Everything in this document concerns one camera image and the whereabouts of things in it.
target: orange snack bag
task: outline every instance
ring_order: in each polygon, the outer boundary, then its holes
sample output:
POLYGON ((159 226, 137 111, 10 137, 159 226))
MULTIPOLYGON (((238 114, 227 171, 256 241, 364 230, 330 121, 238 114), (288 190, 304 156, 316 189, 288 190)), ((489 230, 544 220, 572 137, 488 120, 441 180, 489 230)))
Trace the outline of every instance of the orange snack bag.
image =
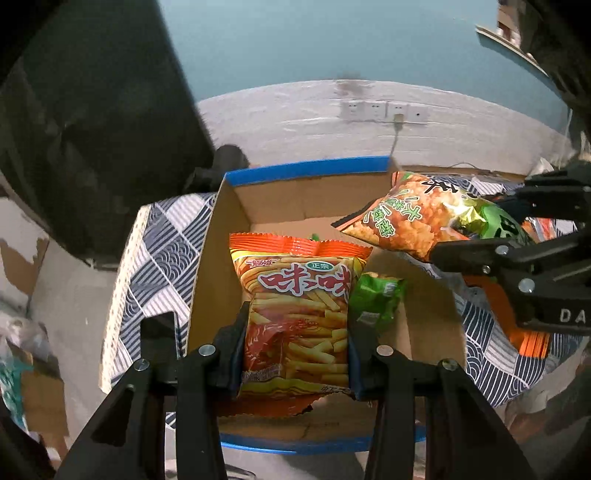
POLYGON ((233 233, 230 252, 251 305, 241 395, 349 392, 347 307, 371 247, 233 233))

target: screw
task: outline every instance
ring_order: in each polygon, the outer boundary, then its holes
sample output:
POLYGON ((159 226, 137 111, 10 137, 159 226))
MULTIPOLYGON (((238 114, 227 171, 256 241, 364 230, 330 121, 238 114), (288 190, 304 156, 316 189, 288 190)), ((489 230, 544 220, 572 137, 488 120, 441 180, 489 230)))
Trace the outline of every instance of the screw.
POLYGON ((459 367, 453 358, 446 358, 445 360, 442 360, 441 364, 445 370, 449 370, 450 372, 453 372, 455 369, 457 369, 457 367, 459 367))
POLYGON ((199 347, 199 355, 201 356, 213 355, 215 352, 216 348, 211 343, 206 343, 205 345, 199 347))
POLYGON ((522 278, 517 284, 517 288, 523 293, 532 293, 535 288, 535 282, 531 278, 522 278))
POLYGON ((506 245, 499 245, 495 248, 495 253, 497 255, 506 255, 507 253, 509 253, 509 247, 506 245))
POLYGON ((140 358, 139 360, 136 360, 134 362, 134 368, 138 372, 146 370, 146 368, 148 368, 149 366, 150 366, 150 362, 148 362, 145 358, 140 358))
POLYGON ((375 351, 381 356, 390 356, 394 353, 394 349, 389 345, 380 345, 375 351))

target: gray floor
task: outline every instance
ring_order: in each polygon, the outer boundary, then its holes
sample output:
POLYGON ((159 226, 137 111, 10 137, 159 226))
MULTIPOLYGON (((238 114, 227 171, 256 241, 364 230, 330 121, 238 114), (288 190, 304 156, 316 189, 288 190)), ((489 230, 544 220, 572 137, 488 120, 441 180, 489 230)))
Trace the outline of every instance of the gray floor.
MULTIPOLYGON (((31 317, 45 324, 65 383, 69 445, 105 397, 98 387, 98 371, 115 276, 91 270, 52 242, 31 300, 31 317)), ((174 432, 167 429, 167 459, 174 459, 174 448, 174 432)), ((264 480, 363 478, 352 453, 281 456, 224 449, 224 457, 226 463, 264 480)))

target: electrical socket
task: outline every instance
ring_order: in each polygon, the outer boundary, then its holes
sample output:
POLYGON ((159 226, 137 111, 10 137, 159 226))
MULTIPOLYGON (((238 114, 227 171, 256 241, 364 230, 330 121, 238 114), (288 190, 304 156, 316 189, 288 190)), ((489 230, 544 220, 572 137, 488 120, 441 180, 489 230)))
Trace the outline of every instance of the electrical socket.
POLYGON ((408 113, 404 121, 410 124, 426 124, 429 120, 429 108, 427 105, 409 105, 408 113))
POLYGON ((340 117, 344 120, 365 120, 365 103, 363 100, 341 100, 340 117))
POLYGON ((388 108, 386 110, 386 121, 387 122, 394 122, 394 115, 398 115, 401 113, 404 115, 404 120, 406 121, 408 111, 408 104, 401 103, 401 102, 388 102, 388 108))
POLYGON ((374 122, 386 121, 386 104, 384 100, 376 100, 374 102, 365 102, 365 119, 373 120, 374 122))

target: blue and white patterned cloth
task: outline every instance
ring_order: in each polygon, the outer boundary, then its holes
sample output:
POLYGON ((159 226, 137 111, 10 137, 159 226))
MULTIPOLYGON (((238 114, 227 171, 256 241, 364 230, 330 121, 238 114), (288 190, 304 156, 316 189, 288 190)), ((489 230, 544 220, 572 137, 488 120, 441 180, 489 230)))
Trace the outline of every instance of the blue and white patterned cloth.
MULTIPOLYGON (((498 179, 442 179, 476 194, 506 192, 517 186, 498 179)), ((101 366, 104 391, 140 357, 139 324, 143 318, 176 312, 178 354, 186 353, 193 284, 215 197, 214 193, 191 194, 140 210, 113 294, 101 366)), ((414 262, 429 274, 446 279, 447 274, 431 265, 414 262)), ((455 298, 466 332, 466 372, 495 407, 532 387, 572 355, 582 341, 581 337, 553 334, 546 359, 522 356, 490 310, 469 296, 455 294, 455 298)), ((167 423, 174 427, 174 413, 167 415, 167 423)))

